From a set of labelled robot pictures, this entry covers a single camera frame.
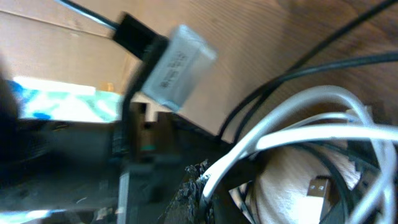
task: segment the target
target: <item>wooden surface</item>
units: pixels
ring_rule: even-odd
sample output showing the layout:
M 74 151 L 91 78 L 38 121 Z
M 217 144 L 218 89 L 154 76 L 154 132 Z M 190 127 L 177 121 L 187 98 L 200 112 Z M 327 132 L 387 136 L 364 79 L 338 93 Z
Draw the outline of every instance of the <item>wooden surface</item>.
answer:
M 219 59 L 211 75 L 201 81 L 181 111 L 193 122 L 216 133 L 226 115 L 247 94 L 280 75 L 317 42 L 379 2 L 134 0 L 134 13 L 161 34 L 185 23 L 218 49 Z M 397 50 L 397 13 L 398 5 L 334 43 L 309 64 Z M 292 80 L 269 98 L 252 118 L 246 132 L 294 93 L 317 85 L 342 86 L 365 104 L 382 103 L 387 117 L 397 124 L 397 84 L 396 63 L 325 72 Z M 345 109 L 320 105 L 295 114 L 291 122 L 333 110 Z M 229 127 L 226 139 L 231 139 L 238 120 Z M 358 179 L 353 165 L 344 157 L 336 157 L 334 161 L 352 187 Z M 305 152 L 294 149 L 275 152 L 256 184 L 257 211 L 261 220 L 264 223 L 300 223 L 297 199 L 305 196 L 310 179 L 320 174 L 327 174 L 327 171 Z

